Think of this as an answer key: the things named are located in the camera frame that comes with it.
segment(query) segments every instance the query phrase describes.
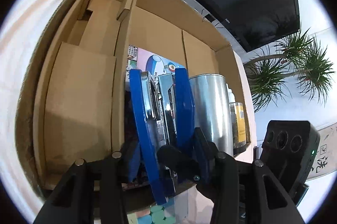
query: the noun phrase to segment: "screw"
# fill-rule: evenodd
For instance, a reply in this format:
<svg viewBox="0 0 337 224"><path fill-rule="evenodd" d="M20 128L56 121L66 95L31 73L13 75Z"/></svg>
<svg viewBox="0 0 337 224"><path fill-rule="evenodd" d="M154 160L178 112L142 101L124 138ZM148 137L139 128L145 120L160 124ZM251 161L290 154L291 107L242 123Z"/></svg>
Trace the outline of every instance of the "screw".
<svg viewBox="0 0 337 224"><path fill-rule="evenodd" d="M75 160L75 164L76 164L77 166L83 165L83 164L84 164L84 159L79 158L79 159Z"/></svg>
<svg viewBox="0 0 337 224"><path fill-rule="evenodd" d="M121 156L122 156L122 153L119 152L119 151L116 151L116 152L113 152L113 153L112 153L112 157L113 157L113 158L120 158Z"/></svg>
<svg viewBox="0 0 337 224"><path fill-rule="evenodd" d="M224 152L218 152L218 158L224 159L226 158L226 154Z"/></svg>
<svg viewBox="0 0 337 224"><path fill-rule="evenodd" d="M257 167L262 167L263 166L263 162L259 159L255 160L254 161L254 164L257 166Z"/></svg>

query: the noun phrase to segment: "metal canister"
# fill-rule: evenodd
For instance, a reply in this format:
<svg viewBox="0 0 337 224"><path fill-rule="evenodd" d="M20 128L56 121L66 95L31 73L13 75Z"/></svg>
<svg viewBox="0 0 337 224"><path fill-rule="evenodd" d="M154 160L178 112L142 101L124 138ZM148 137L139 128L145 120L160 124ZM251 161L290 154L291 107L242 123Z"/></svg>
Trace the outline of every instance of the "metal canister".
<svg viewBox="0 0 337 224"><path fill-rule="evenodd" d="M233 156L233 132L225 77L204 74L190 78L195 103L195 127L219 151Z"/></svg>

